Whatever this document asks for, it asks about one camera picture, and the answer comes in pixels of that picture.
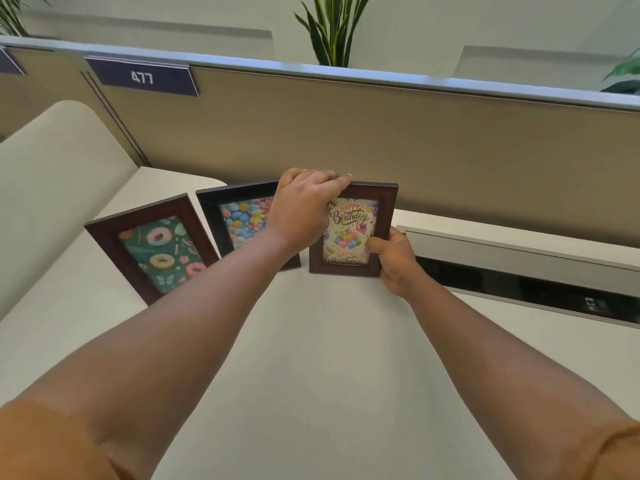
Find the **person's right arm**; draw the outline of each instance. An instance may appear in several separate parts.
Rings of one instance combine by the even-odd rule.
[[[367,248],[380,255],[383,281],[410,304],[462,400],[519,480],[555,478],[599,431],[633,436],[637,428],[640,438],[638,425],[599,389],[431,279],[404,234],[392,228],[389,241],[372,237]],[[592,445],[594,462],[605,446]],[[628,476],[618,465],[622,476],[587,478],[640,478],[640,447],[631,450]]]

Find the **black picture frame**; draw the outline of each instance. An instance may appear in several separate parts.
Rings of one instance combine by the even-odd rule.
[[[338,198],[377,201],[378,215],[372,236],[388,239],[391,219],[393,218],[394,208],[396,207],[398,189],[398,184],[352,182]],[[309,273],[366,276],[370,278],[380,276],[380,258],[377,254],[371,254],[367,264],[333,264],[324,261],[323,246],[324,238],[321,237],[309,248]]]
[[[148,305],[155,303],[164,294],[156,289],[150,277],[140,269],[137,261],[128,252],[118,236],[124,231],[170,216],[180,218],[204,265],[211,266],[219,261],[216,250],[213,248],[191,199],[186,193],[111,216],[101,217],[84,225],[87,232],[91,234],[92,238]]]
[[[196,191],[196,197],[200,202],[200,206],[207,219],[207,224],[209,224],[221,257],[228,255],[235,249],[229,236],[227,225],[225,224],[225,218],[220,210],[220,205],[273,197],[277,188],[278,180],[270,180],[256,184],[227,185],[225,187],[214,187],[212,189]],[[300,255],[295,255],[287,261],[280,270],[295,269],[301,266]]]

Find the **blue sign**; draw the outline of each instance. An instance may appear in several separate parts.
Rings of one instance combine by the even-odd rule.
[[[0,47],[0,72],[5,74],[26,75],[18,64],[6,53],[4,47]]]
[[[198,96],[189,66],[86,57],[105,86]]]

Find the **black outlet strip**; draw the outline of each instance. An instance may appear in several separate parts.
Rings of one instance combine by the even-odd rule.
[[[608,291],[503,273],[437,259],[416,258],[427,274],[441,285],[542,305],[585,315],[640,324],[640,299]]]

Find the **green background with donuts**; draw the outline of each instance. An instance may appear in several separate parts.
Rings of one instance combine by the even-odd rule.
[[[178,217],[124,231],[118,237],[160,293],[169,293],[207,268]]]

